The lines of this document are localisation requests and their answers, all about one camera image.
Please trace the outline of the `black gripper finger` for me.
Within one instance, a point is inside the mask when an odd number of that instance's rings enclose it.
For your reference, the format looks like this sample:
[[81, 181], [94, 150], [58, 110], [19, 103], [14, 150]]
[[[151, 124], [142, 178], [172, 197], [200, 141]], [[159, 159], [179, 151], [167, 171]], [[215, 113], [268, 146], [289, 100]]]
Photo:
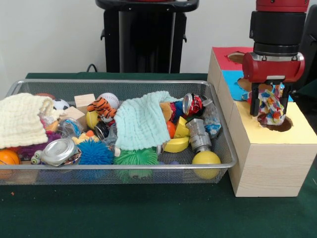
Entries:
[[281, 96], [281, 105], [284, 107], [284, 110], [283, 110], [284, 115], [286, 115], [286, 112], [287, 112], [288, 98], [291, 91], [292, 91], [292, 84], [285, 83], [282, 96]]
[[259, 114], [259, 83], [252, 83], [252, 96], [251, 96], [251, 106], [250, 106], [250, 115], [257, 117]]

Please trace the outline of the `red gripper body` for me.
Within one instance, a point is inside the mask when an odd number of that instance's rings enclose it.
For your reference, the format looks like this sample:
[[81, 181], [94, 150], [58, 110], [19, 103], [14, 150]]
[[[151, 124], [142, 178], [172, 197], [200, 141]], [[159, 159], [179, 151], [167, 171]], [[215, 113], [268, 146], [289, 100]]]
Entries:
[[258, 55], [254, 52], [243, 56], [244, 78], [251, 83], [295, 83], [304, 73], [305, 59], [301, 53], [292, 57]]

